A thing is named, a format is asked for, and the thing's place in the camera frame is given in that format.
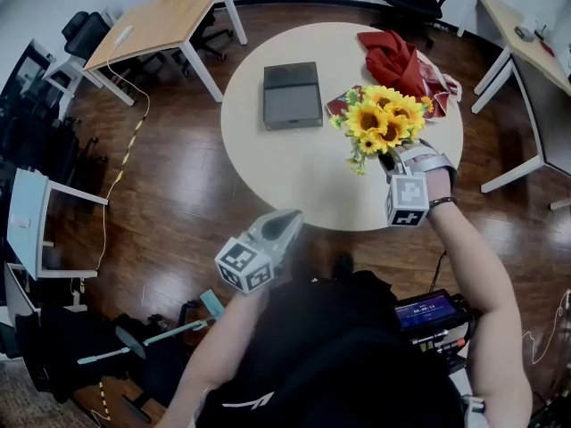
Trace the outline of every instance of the dark wood floor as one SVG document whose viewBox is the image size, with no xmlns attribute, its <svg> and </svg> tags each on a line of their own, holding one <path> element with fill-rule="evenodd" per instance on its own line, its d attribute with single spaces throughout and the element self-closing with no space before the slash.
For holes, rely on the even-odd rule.
<svg viewBox="0 0 571 428">
<path fill-rule="evenodd" d="M 207 67 L 224 91 L 232 73 L 256 46 L 276 34 L 304 24 L 349 21 L 368 25 L 374 12 L 310 4 L 275 4 L 239 9 L 249 44 L 235 40 L 220 48 L 228 60 L 207 59 Z M 229 26 L 223 12 L 218 27 Z M 504 87 L 475 116 L 470 107 L 474 86 L 497 51 L 452 33 L 434 31 L 435 45 L 425 53 L 463 86 L 460 104 L 464 151 L 456 196 L 469 220 L 498 252 L 509 271 L 521 310 L 524 331 L 549 335 L 559 300 L 570 285 L 571 215 L 569 208 L 550 211 L 550 202 L 569 194 L 568 180 L 540 169 L 528 178 L 483 195 L 479 186 L 534 155 L 534 142 L 517 86 Z M 110 198 L 107 253 L 101 274 L 87 281 L 91 309 L 109 317 L 126 312 L 145 319 L 153 313 L 176 319 L 182 302 L 212 288 L 222 299 L 229 292 L 219 281 L 213 258 L 229 236 L 237 236 L 269 206 L 256 197 L 234 171 L 220 134 L 220 106 L 196 76 L 182 78 L 169 65 L 160 81 L 146 82 L 151 112 L 139 132 L 123 180 Z M 145 99 L 126 106 L 114 95 L 85 84 L 71 114 L 83 119 L 81 139 L 98 136 L 99 153 L 109 156 L 101 193 L 117 175 L 133 127 L 145 110 Z M 56 240 L 68 255 L 95 267 L 103 246 L 101 210 L 74 214 L 58 222 Z M 428 225 L 415 230 L 384 229 L 341 233 L 306 226 L 302 249 L 313 252 L 306 265 L 326 276 L 339 251 L 350 251 L 358 268 L 371 269 L 393 284 L 399 297 L 426 292 L 443 247 Z M 447 261 L 439 285 L 455 292 Z M 531 344 L 525 342 L 526 371 L 535 390 L 550 395 L 560 352 L 559 338 L 545 359 L 530 365 Z M 109 426 L 144 426 L 122 406 L 120 393 L 136 387 L 105 380 L 114 421 Z M 101 410 L 98 392 L 78 393 L 88 408 Z M 150 403 L 154 419 L 161 409 Z"/>
</svg>

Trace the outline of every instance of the red cloth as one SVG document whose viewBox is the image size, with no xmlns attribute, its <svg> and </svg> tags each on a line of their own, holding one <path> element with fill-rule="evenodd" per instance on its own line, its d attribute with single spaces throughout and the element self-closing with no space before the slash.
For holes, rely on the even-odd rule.
<svg viewBox="0 0 571 428">
<path fill-rule="evenodd" d="M 405 43 L 392 30 L 364 32 L 357 37 L 368 50 L 367 70 L 381 86 L 392 87 L 403 95 L 426 95 L 414 45 Z"/>
</svg>

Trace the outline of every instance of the wooden table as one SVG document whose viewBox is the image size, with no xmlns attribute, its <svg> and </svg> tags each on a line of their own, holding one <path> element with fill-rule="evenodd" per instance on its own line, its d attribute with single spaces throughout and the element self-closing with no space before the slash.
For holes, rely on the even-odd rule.
<svg viewBox="0 0 571 428">
<path fill-rule="evenodd" d="M 571 83 L 557 59 L 548 54 L 539 39 L 526 42 L 514 28 L 524 16 L 501 0 L 479 0 L 490 13 L 506 47 L 474 89 L 480 98 L 472 106 L 477 114 L 514 74 L 524 97 L 534 131 L 537 155 L 495 179 L 482 184 L 483 193 L 491 192 L 545 165 L 571 176 L 571 151 L 567 149 L 568 115 L 571 112 Z M 551 207 L 561 207 L 561 202 Z"/>
<path fill-rule="evenodd" d="M 369 26 L 329 22 L 288 30 L 257 47 L 230 79 L 222 104 L 224 145 L 234 168 L 262 200 L 276 209 L 303 211 L 306 223 L 331 230 L 363 231 L 387 226 L 389 185 L 380 163 L 367 175 L 351 171 L 351 141 L 327 122 L 323 127 L 269 132 L 262 119 L 264 67 L 315 62 L 323 105 L 355 85 L 376 84 L 357 39 Z M 425 60 L 422 53 L 418 56 Z M 458 167 L 463 128 L 459 107 L 449 100 L 448 117 L 426 123 L 420 136 Z"/>
<path fill-rule="evenodd" d="M 98 70 L 104 67 L 107 61 L 112 64 L 143 54 L 180 48 L 214 99 L 221 103 L 222 93 L 190 44 L 190 37 L 215 1 L 153 0 L 126 11 L 97 47 L 86 63 L 85 70 L 91 72 L 104 86 L 130 106 L 133 104 L 133 99 Z M 248 41 L 234 2 L 233 0 L 224 0 L 224 2 L 238 39 L 242 45 L 245 45 Z M 133 27 L 132 31 L 120 45 L 115 47 L 115 40 L 129 26 Z"/>
</svg>

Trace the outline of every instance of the wooden board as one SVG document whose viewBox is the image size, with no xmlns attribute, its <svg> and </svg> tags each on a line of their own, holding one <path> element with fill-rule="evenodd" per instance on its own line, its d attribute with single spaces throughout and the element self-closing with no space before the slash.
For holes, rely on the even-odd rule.
<svg viewBox="0 0 571 428">
<path fill-rule="evenodd" d="M 187 40 L 215 0 L 153 0 L 126 11 L 95 50 L 85 70 L 176 47 Z M 123 30 L 133 30 L 113 51 L 115 40 Z"/>
<path fill-rule="evenodd" d="M 524 16 L 501 0 L 480 0 L 484 8 L 492 16 L 493 22 L 500 30 L 501 36 L 506 41 L 512 53 L 526 59 L 545 76 L 561 87 L 568 95 L 571 95 L 571 83 L 558 60 L 549 55 L 542 48 L 538 38 L 526 42 L 517 36 L 514 28 L 519 25 Z"/>
</svg>

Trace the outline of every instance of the wrist strap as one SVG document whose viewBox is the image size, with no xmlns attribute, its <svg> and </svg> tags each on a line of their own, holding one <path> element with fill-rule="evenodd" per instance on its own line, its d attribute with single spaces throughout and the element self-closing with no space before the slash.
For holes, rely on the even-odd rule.
<svg viewBox="0 0 571 428">
<path fill-rule="evenodd" d="M 428 203 L 428 207 L 429 209 L 433 209 L 436 206 L 438 206 L 439 204 L 444 204 L 444 203 L 454 203 L 454 204 L 458 204 L 458 202 L 456 201 L 456 198 L 451 197 L 451 196 L 445 196 L 443 198 L 439 198 L 438 200 L 432 200 L 431 202 Z"/>
</svg>

